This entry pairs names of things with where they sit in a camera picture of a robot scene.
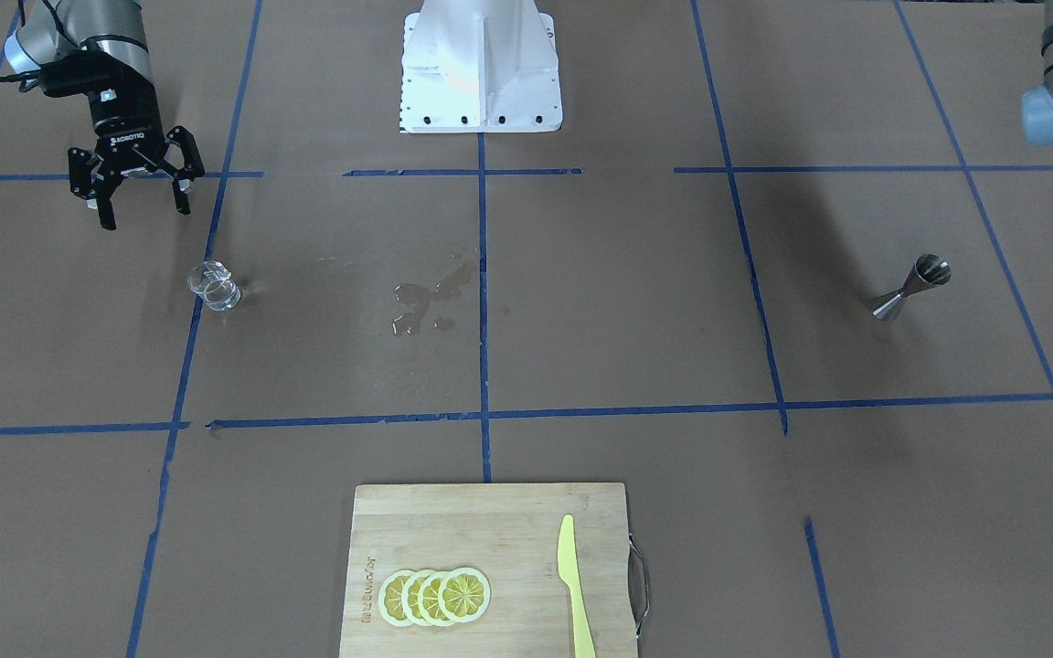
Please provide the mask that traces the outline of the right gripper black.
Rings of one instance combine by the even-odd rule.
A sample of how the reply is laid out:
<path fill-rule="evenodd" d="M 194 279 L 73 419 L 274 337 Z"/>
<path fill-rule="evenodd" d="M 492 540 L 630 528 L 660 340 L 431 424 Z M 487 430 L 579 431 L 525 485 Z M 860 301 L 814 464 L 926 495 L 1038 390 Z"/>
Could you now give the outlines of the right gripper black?
<path fill-rule="evenodd" d="M 206 173 L 191 131 L 175 126 L 165 136 L 154 84 L 126 64 L 90 64 L 88 89 L 97 143 L 93 153 L 67 151 L 72 195 L 97 211 L 101 228 L 117 230 L 112 195 L 118 188 L 118 175 L 134 168 L 165 171 L 176 211 L 188 216 L 188 191 Z M 165 159 L 170 144 L 180 151 L 180 166 Z"/>

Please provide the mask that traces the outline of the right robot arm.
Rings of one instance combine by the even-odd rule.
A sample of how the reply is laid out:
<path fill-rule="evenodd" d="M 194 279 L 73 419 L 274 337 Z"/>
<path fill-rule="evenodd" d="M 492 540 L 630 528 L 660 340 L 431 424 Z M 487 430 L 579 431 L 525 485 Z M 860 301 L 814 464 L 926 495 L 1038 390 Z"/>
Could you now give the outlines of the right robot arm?
<path fill-rule="evenodd" d="M 87 99 L 97 141 L 67 151 L 69 192 L 96 210 L 101 228 L 116 228 L 112 195 L 122 182 L 155 172 L 170 176 L 176 211 L 188 216 L 188 191 L 206 170 L 188 129 L 163 128 L 141 3 L 37 1 L 4 53 L 49 99 Z"/>

